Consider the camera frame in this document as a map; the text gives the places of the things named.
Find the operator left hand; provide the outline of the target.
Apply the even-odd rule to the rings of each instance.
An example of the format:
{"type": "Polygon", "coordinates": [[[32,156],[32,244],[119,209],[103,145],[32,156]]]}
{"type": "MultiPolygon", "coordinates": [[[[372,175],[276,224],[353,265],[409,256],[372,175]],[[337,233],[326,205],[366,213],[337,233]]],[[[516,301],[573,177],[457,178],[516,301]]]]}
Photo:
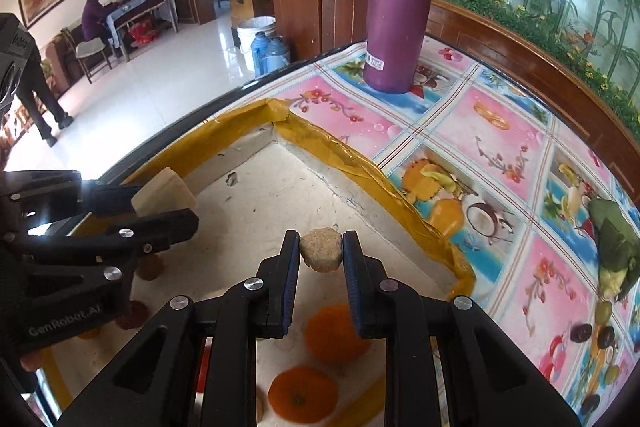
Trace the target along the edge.
{"type": "Polygon", "coordinates": [[[21,366],[26,372],[34,373],[42,366],[43,351],[36,350],[21,357],[21,366]]]}

